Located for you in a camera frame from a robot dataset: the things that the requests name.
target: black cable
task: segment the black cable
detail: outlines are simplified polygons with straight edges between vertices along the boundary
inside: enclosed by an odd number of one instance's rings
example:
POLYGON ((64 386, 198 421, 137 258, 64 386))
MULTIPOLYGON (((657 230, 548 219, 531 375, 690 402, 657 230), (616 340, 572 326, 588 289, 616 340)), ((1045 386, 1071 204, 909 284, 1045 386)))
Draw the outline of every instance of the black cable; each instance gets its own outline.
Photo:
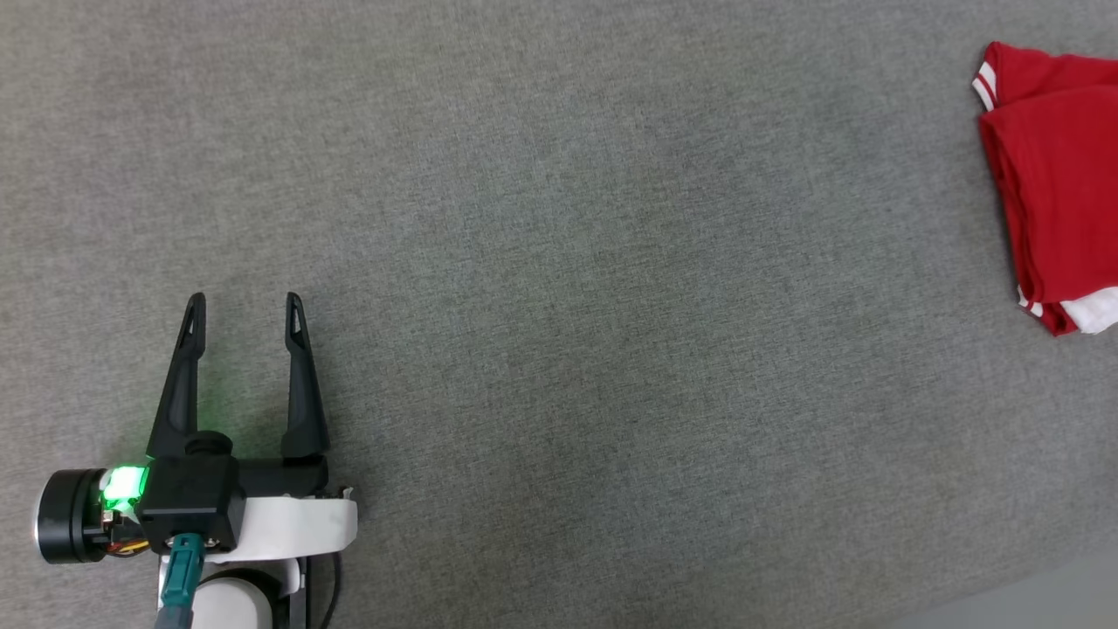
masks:
POLYGON ((330 595, 330 604, 326 606, 326 613, 322 617, 319 629, 330 627, 330 619, 334 617, 334 608, 338 607, 338 598, 342 593, 342 555, 341 553, 331 553, 330 557, 334 560, 334 593, 330 595))

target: white stripe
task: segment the white stripe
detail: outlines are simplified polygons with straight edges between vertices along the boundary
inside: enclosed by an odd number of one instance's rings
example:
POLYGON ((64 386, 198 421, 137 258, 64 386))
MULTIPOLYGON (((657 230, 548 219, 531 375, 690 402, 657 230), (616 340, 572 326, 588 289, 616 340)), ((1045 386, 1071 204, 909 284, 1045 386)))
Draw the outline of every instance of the white stripe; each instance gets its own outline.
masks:
POLYGON ((976 78, 970 86, 975 88, 975 92, 978 92, 978 97, 982 98, 982 104, 986 105, 986 111, 993 111, 994 101, 989 99, 989 92, 986 90, 986 86, 982 84, 982 80, 976 78))
POLYGON ((983 61, 982 67, 978 68, 978 74, 986 79, 986 85, 989 85, 989 90, 997 97, 997 76, 994 75, 994 68, 989 66, 987 61, 983 61))

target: green led light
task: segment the green led light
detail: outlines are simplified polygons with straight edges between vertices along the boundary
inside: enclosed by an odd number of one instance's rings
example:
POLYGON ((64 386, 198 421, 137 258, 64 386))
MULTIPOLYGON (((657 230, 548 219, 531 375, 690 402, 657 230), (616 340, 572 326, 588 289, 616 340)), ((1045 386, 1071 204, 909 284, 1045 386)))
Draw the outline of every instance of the green led light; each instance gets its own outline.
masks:
POLYGON ((115 508, 121 503, 135 504, 143 495, 148 483, 148 468, 124 466, 108 473, 108 485, 101 493, 105 508, 115 508))

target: teal cable connector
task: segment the teal cable connector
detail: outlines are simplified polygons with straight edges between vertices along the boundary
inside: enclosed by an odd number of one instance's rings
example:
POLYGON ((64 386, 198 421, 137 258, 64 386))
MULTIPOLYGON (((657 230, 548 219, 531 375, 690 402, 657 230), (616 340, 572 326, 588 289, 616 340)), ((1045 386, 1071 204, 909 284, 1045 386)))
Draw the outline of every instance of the teal cable connector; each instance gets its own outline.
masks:
POLYGON ((163 609, 155 619, 157 629, 189 629, 195 616, 190 607, 202 578, 205 559, 206 544, 201 535, 183 533, 171 541, 167 580, 160 594, 163 609))

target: folded red shirt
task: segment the folded red shirt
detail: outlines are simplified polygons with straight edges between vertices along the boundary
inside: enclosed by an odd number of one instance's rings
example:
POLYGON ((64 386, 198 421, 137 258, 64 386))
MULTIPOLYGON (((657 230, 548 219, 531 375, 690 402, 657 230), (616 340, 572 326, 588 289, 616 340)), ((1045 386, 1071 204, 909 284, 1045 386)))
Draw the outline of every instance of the folded red shirt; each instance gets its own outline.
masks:
POLYGON ((1118 61, 994 42, 974 86, 1023 304, 1074 332, 1062 302, 1118 286, 1118 61))

